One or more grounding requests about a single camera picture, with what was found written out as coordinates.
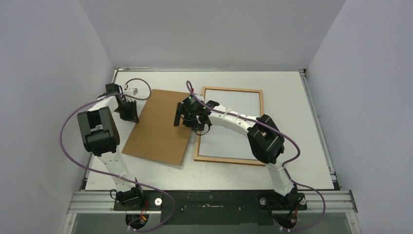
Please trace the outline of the brown backing board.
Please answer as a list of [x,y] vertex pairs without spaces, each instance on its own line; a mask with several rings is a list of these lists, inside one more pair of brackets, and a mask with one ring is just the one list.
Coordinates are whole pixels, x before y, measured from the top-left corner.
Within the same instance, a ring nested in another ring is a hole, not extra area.
[[174,127],[177,103],[188,93],[157,90],[140,112],[122,153],[153,161],[181,165],[191,129]]

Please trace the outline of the wooden picture frame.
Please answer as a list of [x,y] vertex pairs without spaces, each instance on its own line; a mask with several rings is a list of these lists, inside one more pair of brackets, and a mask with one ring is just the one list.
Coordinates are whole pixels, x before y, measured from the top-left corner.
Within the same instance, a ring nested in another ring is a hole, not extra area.
[[[246,114],[248,118],[264,114],[262,90],[203,87],[205,101],[213,100]],[[246,137],[220,126],[195,137],[195,161],[263,166],[252,154]]]

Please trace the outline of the printed photo sheet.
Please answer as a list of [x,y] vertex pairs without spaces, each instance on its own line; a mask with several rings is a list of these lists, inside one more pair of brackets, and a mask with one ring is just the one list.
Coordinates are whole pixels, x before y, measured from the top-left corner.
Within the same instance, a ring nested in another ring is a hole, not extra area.
[[217,109],[218,112],[212,112],[209,116],[212,126],[224,127],[247,138],[247,129],[254,126],[254,120],[257,117],[248,118],[246,114],[237,112],[230,107],[225,107],[220,103]]

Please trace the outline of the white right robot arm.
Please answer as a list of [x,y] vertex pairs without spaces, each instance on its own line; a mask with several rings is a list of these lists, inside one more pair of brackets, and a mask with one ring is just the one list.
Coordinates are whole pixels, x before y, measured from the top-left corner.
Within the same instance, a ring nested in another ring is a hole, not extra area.
[[177,103],[174,126],[184,126],[202,131],[205,126],[220,126],[248,139],[252,155],[269,171],[275,202],[281,209],[288,209],[295,202],[297,188],[288,177],[278,157],[283,154],[284,137],[268,115],[249,117],[232,111],[215,101],[204,103],[198,95],[189,95]]

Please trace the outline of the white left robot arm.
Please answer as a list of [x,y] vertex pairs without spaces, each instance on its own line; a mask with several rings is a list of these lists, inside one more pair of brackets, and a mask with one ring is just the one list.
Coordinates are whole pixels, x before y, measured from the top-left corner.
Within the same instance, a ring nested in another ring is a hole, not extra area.
[[115,205],[123,210],[139,210],[145,205],[145,196],[136,178],[128,170],[119,151],[120,135],[113,114],[128,122],[139,122],[136,101],[137,89],[126,89],[110,83],[99,102],[87,111],[77,114],[80,134],[87,152],[105,165],[116,186]]

